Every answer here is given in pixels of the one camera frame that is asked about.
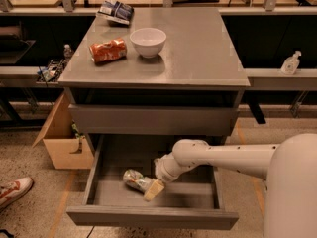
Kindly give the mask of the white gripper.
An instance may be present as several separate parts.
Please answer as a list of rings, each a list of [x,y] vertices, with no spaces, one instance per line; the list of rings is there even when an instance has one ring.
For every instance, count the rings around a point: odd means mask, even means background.
[[[164,189],[164,183],[170,183],[178,179],[180,176],[180,165],[173,155],[164,155],[156,158],[155,175],[157,179],[152,179],[144,192],[144,200],[151,201],[158,196]]]

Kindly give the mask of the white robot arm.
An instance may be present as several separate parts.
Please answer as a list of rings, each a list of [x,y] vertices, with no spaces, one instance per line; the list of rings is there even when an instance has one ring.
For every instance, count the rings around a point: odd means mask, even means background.
[[[167,183],[201,165],[264,179],[264,238],[317,238],[317,135],[292,136],[280,144],[211,146],[177,141],[155,160],[155,176],[145,200]]]

